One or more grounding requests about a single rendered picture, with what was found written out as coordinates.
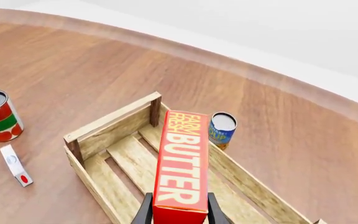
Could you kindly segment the blue soup tin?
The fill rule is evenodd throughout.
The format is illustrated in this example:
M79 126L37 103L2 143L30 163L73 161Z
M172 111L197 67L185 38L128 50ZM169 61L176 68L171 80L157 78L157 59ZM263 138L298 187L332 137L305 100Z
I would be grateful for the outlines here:
M233 115L217 112L212 115L209 123L209 141L221 150L225 150L237 128L237 121Z

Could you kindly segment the small white box red dot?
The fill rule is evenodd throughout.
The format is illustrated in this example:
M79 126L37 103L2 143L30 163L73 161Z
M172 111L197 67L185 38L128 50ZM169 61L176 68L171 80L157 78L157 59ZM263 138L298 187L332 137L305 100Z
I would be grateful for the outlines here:
M32 178L27 171L25 171L20 159L11 145L6 145L0 148L0 152L13 177L21 184L21 186L26 187L33 183Z

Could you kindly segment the wooden slat tray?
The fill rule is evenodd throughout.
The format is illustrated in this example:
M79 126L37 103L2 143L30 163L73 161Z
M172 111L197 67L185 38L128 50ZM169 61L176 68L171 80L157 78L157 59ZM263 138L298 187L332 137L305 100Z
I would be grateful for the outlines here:
M70 165L112 224L130 224L140 202L110 168L113 159L143 193L154 187L157 158L141 140L158 149L168 110L160 93L147 95L67 134ZM235 160L209 145L209 189L231 224L327 224L311 222Z

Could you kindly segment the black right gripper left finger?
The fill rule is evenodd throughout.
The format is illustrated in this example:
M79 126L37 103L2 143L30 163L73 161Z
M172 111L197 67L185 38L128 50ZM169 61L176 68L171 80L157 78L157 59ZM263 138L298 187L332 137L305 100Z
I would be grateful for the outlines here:
M152 211L152 193L146 193L140 208L131 221L131 224L151 224L153 218L153 211Z

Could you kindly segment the red butter box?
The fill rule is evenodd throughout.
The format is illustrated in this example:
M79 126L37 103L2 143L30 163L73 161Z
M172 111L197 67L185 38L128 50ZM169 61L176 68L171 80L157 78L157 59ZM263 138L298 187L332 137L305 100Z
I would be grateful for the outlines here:
M153 193L154 224L203 224L208 214L208 117L167 111Z

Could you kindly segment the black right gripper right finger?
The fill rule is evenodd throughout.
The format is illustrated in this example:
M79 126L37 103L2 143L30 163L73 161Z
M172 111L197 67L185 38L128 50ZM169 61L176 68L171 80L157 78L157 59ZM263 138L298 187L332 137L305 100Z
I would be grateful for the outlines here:
M212 192L208 193L208 221L209 224L230 224Z

